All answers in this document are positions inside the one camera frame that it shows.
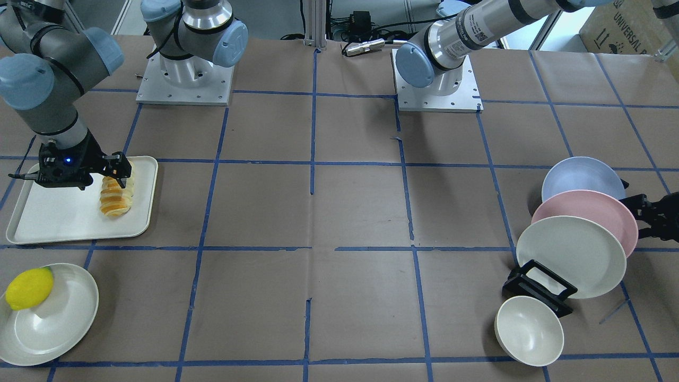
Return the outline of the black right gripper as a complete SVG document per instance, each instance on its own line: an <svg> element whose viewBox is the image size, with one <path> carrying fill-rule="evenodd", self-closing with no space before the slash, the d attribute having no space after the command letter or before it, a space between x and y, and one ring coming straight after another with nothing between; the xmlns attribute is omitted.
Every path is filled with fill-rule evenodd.
<svg viewBox="0 0 679 382"><path fill-rule="evenodd" d="M37 184L45 188L77 188L85 190L94 182L93 173L111 177L125 189L133 167L123 152L105 155L92 133L68 149L56 143L43 143L39 150Z"/></svg>

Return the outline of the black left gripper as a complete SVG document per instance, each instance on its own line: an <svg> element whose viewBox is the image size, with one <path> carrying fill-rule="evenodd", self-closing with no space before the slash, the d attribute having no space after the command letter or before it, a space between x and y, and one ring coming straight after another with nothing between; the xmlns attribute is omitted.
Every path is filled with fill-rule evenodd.
<svg viewBox="0 0 679 382"><path fill-rule="evenodd" d="M678 241L678 194L667 194L654 203L645 194L626 197L620 202L635 219L648 223L648 228L639 230L639 239L653 237Z"/></svg>

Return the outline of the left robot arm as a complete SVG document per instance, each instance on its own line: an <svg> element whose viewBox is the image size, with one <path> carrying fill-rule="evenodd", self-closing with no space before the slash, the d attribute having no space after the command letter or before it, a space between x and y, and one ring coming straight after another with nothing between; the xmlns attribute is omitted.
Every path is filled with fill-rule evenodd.
<svg viewBox="0 0 679 382"><path fill-rule="evenodd" d="M499 40L523 26L533 24L553 12L575 12L613 1L480 1L429 24L394 54L395 73L409 85L424 89L435 77L456 71L466 56ZM655 17L662 21L677 43L677 1L650 1ZM677 241L677 193L649 202L631 198L633 215L650 227L640 230L639 238L655 237Z"/></svg>

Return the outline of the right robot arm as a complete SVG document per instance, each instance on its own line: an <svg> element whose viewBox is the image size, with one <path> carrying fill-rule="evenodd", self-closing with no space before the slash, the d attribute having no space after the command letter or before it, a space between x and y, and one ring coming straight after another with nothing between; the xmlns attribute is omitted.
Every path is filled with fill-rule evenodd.
<svg viewBox="0 0 679 382"><path fill-rule="evenodd" d="M141 13L167 60L200 58L233 67L248 43L247 26L227 1L143 1ZM113 75L124 62L108 32L63 24L62 1L2 4L2 98L41 140L39 169L11 177L44 188L85 189L97 173L121 188L131 184L133 166L119 151L105 154L80 119L74 102Z"/></svg>

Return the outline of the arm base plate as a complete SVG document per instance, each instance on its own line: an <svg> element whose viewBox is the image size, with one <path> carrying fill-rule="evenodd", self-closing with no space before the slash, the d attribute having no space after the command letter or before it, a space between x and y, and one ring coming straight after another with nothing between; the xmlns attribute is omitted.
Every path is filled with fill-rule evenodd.
<svg viewBox="0 0 679 382"><path fill-rule="evenodd" d="M414 60L398 60L397 53L397 49L392 50L394 82L400 111L483 111L470 56L463 59L461 67L442 72L432 65L423 65L417 51Z"/></svg>
<svg viewBox="0 0 679 382"><path fill-rule="evenodd" d="M145 105L228 106L234 67L220 67L197 56L149 58L136 101Z"/></svg>

